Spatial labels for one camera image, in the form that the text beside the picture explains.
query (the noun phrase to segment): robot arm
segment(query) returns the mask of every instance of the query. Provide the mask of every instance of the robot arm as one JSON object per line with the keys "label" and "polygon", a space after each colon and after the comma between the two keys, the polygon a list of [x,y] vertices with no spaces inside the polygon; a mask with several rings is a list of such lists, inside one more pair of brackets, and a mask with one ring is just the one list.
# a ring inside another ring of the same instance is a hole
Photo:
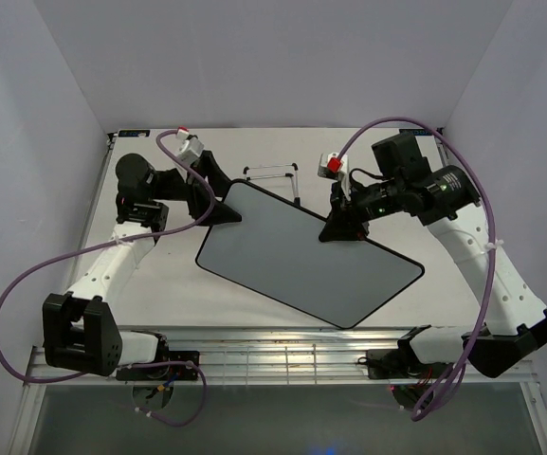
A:
{"label": "robot arm", "polygon": [[[197,136],[185,129],[176,155],[207,178],[216,195],[227,190],[230,180],[222,173],[210,151]],[[156,199],[186,201],[193,219],[203,215],[210,197],[191,175],[178,169],[156,171],[142,156],[123,156],[117,166],[117,224],[110,241],[83,276],[63,295],[50,294],[43,305],[46,362],[50,366],[108,376],[118,366],[156,363],[169,359],[165,337],[160,334],[120,332],[112,310],[142,259],[154,248],[159,236],[125,241],[141,234],[165,229],[168,207]],[[216,201],[201,226],[241,221],[230,207]]]}
{"label": "robot arm", "polygon": [[[497,377],[547,343],[547,307],[526,285],[500,242],[488,244],[480,196],[456,166],[433,172],[413,135],[404,133],[373,145],[382,182],[365,187],[351,178],[346,155],[322,157],[318,174],[335,179],[332,211],[319,239],[356,241],[374,219],[406,211],[418,217],[444,246],[478,299],[482,300],[489,248],[496,248],[496,271],[486,312],[469,361],[482,374]],[[390,353],[406,370],[454,363],[472,327],[417,327]]]}

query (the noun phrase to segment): metal rail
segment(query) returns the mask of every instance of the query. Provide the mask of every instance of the metal rail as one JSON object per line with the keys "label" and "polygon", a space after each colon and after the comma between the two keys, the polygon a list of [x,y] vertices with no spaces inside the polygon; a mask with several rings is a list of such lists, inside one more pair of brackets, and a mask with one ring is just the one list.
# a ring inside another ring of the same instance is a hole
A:
{"label": "metal rail", "polygon": [[[335,331],[168,328],[157,331],[166,335],[173,350],[199,351],[201,367],[208,383],[213,386],[409,384],[416,380],[372,380],[368,378],[366,368],[356,364],[357,359],[369,349],[395,348],[397,339],[407,332],[401,329]],[[47,366],[43,349],[35,349],[29,373],[37,377],[55,377],[68,372]],[[497,379],[482,376],[469,366],[464,382],[533,380],[532,365],[524,361]],[[117,381],[113,377],[86,375],[63,384],[68,386],[128,383]]]}

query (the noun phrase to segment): metal handle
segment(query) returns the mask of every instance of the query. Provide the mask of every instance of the metal handle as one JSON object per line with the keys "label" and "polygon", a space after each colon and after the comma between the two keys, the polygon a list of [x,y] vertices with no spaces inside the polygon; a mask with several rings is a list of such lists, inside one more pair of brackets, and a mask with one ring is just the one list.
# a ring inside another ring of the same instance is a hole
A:
{"label": "metal handle", "polygon": [[[247,173],[255,169],[271,169],[271,168],[288,168],[291,167],[294,169],[295,173],[269,173],[265,175],[253,175],[249,176]],[[290,164],[270,164],[270,165],[260,165],[253,167],[244,167],[244,179],[246,181],[250,180],[264,180],[267,178],[289,178],[290,184],[292,185],[292,193],[294,195],[294,204],[296,206],[301,206],[301,198],[299,196],[299,166],[296,163]]]}

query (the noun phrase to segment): metal frame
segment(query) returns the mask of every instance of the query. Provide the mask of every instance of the metal frame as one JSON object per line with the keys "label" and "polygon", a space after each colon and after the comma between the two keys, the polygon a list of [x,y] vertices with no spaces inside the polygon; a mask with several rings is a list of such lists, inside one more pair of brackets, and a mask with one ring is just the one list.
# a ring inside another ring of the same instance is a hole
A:
{"label": "metal frame", "polygon": [[[124,327],[123,330],[138,329]],[[369,349],[388,350],[407,329],[260,329],[260,328],[185,328],[155,329],[163,333],[175,350],[198,350],[200,366],[214,387],[225,386],[322,386],[406,384],[411,379],[368,378],[366,368],[356,364]],[[34,349],[28,373],[55,377],[67,371],[46,365],[43,349]],[[547,410],[540,396],[531,361],[522,361],[497,379],[478,373],[469,366],[465,383],[519,383],[541,451],[547,455]],[[49,387],[152,385],[148,382],[121,382],[114,377],[88,374]],[[200,387],[199,382],[178,383],[178,387]],[[45,386],[27,385],[21,414],[9,453],[27,453],[35,433]]]}
{"label": "metal frame", "polygon": [[9,441],[10,455],[24,455],[28,453],[37,428],[39,413],[44,403],[46,386],[25,385],[20,400],[20,411],[16,417],[14,432]]}
{"label": "metal frame", "polygon": [[[357,359],[370,349],[389,350],[405,329],[156,329],[163,333],[175,351],[201,353],[200,366],[212,386],[322,385],[322,384],[410,384],[416,379],[368,378],[367,369]],[[43,349],[33,350],[29,374],[40,378],[64,374],[46,365]],[[498,379],[490,379],[469,366],[466,383],[529,382],[533,380],[531,362],[521,362]],[[65,386],[126,385],[112,377],[85,375],[62,383]],[[182,386],[199,386],[182,383]]]}
{"label": "metal frame", "polygon": [[[272,168],[292,168],[294,173],[269,173],[263,175],[248,175],[250,171],[262,170],[262,169],[272,169]],[[269,165],[260,165],[244,167],[244,179],[249,182],[250,180],[264,180],[269,178],[289,178],[290,185],[292,187],[292,195],[294,196],[294,203],[296,205],[301,204],[301,197],[299,195],[299,167],[296,163],[289,164],[269,164]]]}
{"label": "metal frame", "polygon": [[544,455],[547,455],[547,409],[540,394],[540,384],[538,382],[522,382],[520,385],[540,449]]}
{"label": "metal frame", "polygon": [[442,165],[447,166],[449,164],[453,164],[453,156],[448,153],[446,146],[437,137],[435,138],[435,145],[437,146],[437,151],[440,154]]}
{"label": "metal frame", "polygon": [[[102,164],[100,165],[99,175],[96,180],[96,185],[94,186],[94,191],[92,192],[92,198],[90,200],[90,207],[85,214],[85,220],[83,221],[82,228],[82,237],[80,238],[77,249],[82,249],[85,247],[87,242],[87,237],[90,232],[90,227],[92,226],[92,221],[94,220],[94,214],[96,213],[96,206],[99,202],[100,192],[102,191],[102,185],[104,184],[104,176],[106,175],[106,170],[109,167],[109,162],[111,161],[111,155],[113,148],[115,147],[115,141],[117,140],[118,134],[115,133],[111,135],[111,138],[107,140],[106,153],[102,158]],[[73,258],[71,267],[69,268],[67,278],[66,278],[66,287],[69,287],[76,280],[77,267],[80,263],[79,257]]]}

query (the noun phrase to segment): white cable tie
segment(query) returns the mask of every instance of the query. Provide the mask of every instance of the white cable tie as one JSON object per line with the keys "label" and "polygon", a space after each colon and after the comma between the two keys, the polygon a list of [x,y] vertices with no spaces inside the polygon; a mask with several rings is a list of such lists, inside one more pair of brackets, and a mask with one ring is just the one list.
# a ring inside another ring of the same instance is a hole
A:
{"label": "white cable tie", "polygon": [[116,232],[113,232],[113,242],[115,242],[117,245],[126,245],[127,242],[123,239],[121,239]]}
{"label": "white cable tie", "polygon": [[504,240],[498,239],[494,244],[492,242],[488,242],[483,246],[483,249],[486,250],[486,252],[490,251],[491,249],[497,249],[499,246],[504,245]]}

